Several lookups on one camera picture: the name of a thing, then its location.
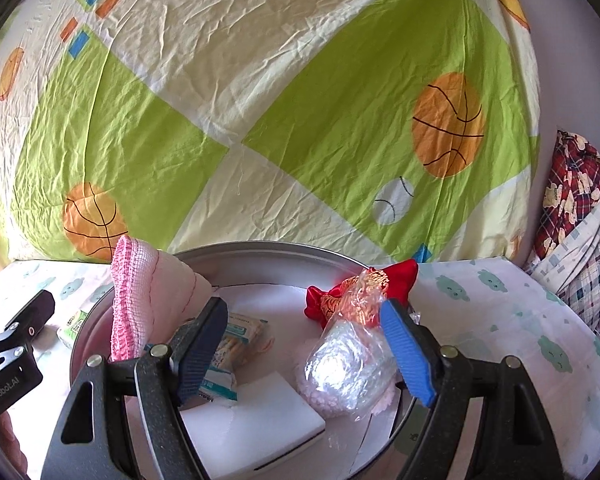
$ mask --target teddy bear print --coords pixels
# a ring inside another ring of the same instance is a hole
[[[444,292],[452,300],[469,301],[469,296],[464,288],[462,288],[458,282],[455,282],[451,278],[446,276],[438,276],[436,278],[436,285],[438,286],[440,292]]]
[[[600,398],[595,393],[587,396],[584,412],[592,427],[600,434]]]
[[[91,303],[98,303],[104,295],[109,292],[113,288],[113,283],[105,283],[104,285],[99,286],[89,297],[89,301]]]
[[[72,282],[67,283],[60,292],[60,299],[66,300],[70,295],[72,295],[76,290],[78,290],[82,286],[82,282],[84,278],[76,278]]]
[[[578,192],[582,194],[591,193],[591,186],[593,186],[593,181],[591,177],[587,173],[583,173],[581,171],[578,172]]]
[[[44,288],[47,288],[49,285],[51,285],[54,281],[56,280],[55,276],[52,276],[50,278],[47,278],[46,280],[43,280],[42,282],[38,283],[38,290],[43,290]]]
[[[498,276],[496,276],[492,272],[489,272],[486,269],[478,271],[478,279],[480,279],[480,281],[483,282],[486,286],[488,286],[491,290],[507,292],[507,287],[504,286],[502,280]]]
[[[23,278],[28,278],[30,275],[32,275],[33,273],[35,273],[39,268],[40,268],[40,264],[36,264],[35,267],[33,267],[32,269],[29,269],[27,272],[25,272],[22,275],[22,277]]]
[[[573,192],[571,189],[569,190],[567,198],[560,202],[558,215],[562,215],[562,213],[567,216],[567,220],[571,225],[576,225],[576,201],[573,197]]]
[[[568,374],[573,372],[569,356],[565,354],[558,343],[554,343],[547,336],[543,335],[538,339],[538,345],[542,357],[549,361],[557,371]]]
[[[576,141],[578,149],[582,152],[587,145],[587,139],[578,134],[570,134],[573,136],[573,139]]]
[[[547,186],[544,190],[544,199],[542,200],[542,207],[558,207],[562,199],[562,184],[556,186],[552,182],[550,186]]]
[[[520,322],[520,328],[526,330],[530,334],[540,337],[542,336],[542,324],[538,316],[531,310],[522,310],[519,306],[514,306],[514,315]]]
[[[554,249],[557,247],[557,244],[553,240],[551,240],[551,238],[545,238],[544,242],[542,242],[542,246],[544,247],[546,255],[548,256],[549,254],[554,252]]]
[[[554,301],[555,303],[558,303],[558,304],[561,304],[561,305],[565,304],[563,300],[561,300],[560,298],[558,298],[558,296],[556,296],[554,293],[552,293],[548,288],[545,289],[545,292],[546,292],[546,298],[549,301]]]

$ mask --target metal screw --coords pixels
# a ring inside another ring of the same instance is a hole
[[[164,357],[169,352],[167,345],[154,345],[151,347],[150,353],[153,357]]]
[[[447,359],[458,357],[458,349],[455,346],[444,345],[440,347],[440,355]]]
[[[508,355],[505,357],[504,362],[509,368],[520,368],[522,363],[515,355]]]
[[[87,366],[89,368],[95,368],[96,366],[100,366],[100,364],[102,363],[102,356],[101,355],[92,355],[91,357],[89,357],[87,359]]]

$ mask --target red plaid cloth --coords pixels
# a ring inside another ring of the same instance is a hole
[[[534,249],[543,260],[600,200],[600,155],[587,139],[558,130]]]

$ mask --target blue gripper pad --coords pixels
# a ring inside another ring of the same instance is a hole
[[[226,330],[227,320],[226,303],[220,298],[211,298],[198,318],[191,322],[191,333],[183,344],[184,352],[180,348],[174,351],[174,357],[180,358],[176,396],[181,405],[198,394]]]
[[[417,325],[396,300],[386,300],[382,304],[380,324],[409,392],[431,408],[436,399],[432,376],[434,364],[426,357],[412,332]]]

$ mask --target snack package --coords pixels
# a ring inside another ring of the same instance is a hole
[[[69,318],[69,321],[66,322],[65,326],[61,326],[58,329],[58,339],[62,341],[67,348],[72,349],[74,347],[75,339],[78,337],[78,333],[80,332],[85,319],[87,319],[87,312],[79,310]]]
[[[224,336],[198,395],[211,402],[235,404],[238,396],[234,370],[268,351],[273,343],[267,321],[230,312]]]
[[[332,413],[367,416],[395,381],[397,364],[380,327],[386,284],[363,271],[340,300],[307,359],[304,378]]]

